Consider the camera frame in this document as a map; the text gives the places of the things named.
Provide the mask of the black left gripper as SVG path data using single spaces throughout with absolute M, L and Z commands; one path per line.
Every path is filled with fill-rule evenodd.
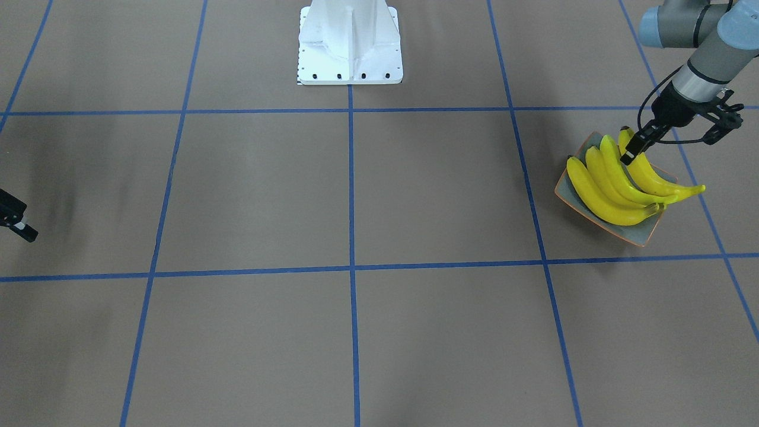
M 621 154 L 619 160 L 624 165 L 631 165 L 637 157 L 644 154 L 654 144 L 661 140 L 661 129 L 682 128 L 690 124 L 700 111 L 712 101 L 712 97 L 691 99 L 681 95 L 675 84 L 667 83 L 664 89 L 652 103 L 653 119 L 641 130 L 631 133 L 632 129 L 624 125 L 620 129 L 623 137 L 629 137 L 623 148 L 623 138 L 619 138 Z

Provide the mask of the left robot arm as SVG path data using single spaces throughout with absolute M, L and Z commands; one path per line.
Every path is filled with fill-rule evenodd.
M 731 81 L 757 57 L 756 1 L 665 1 L 645 11 L 638 41 L 660 49 L 691 49 L 691 56 L 647 96 L 652 119 L 639 124 L 620 159 L 631 165 L 666 134 L 700 116 L 711 123 L 697 143 L 715 144 L 742 126 L 742 104 L 730 105 Z

